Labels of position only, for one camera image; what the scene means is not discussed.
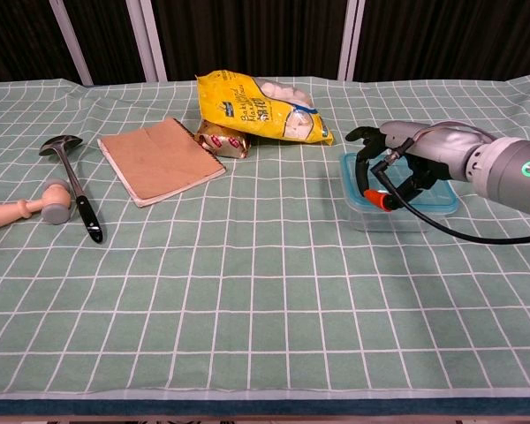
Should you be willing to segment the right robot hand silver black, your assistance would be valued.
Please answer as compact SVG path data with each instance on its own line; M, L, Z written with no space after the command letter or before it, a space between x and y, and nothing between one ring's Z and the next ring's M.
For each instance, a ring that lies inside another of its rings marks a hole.
M466 166L473 152L495 140L481 129L453 121L434 125L389 121L379 128L357 127L345 139L364 144L355 160L360 195L387 212L402 208L438 180L466 182ZM387 193L371 189L368 176L385 178L386 170L401 158L412 174Z

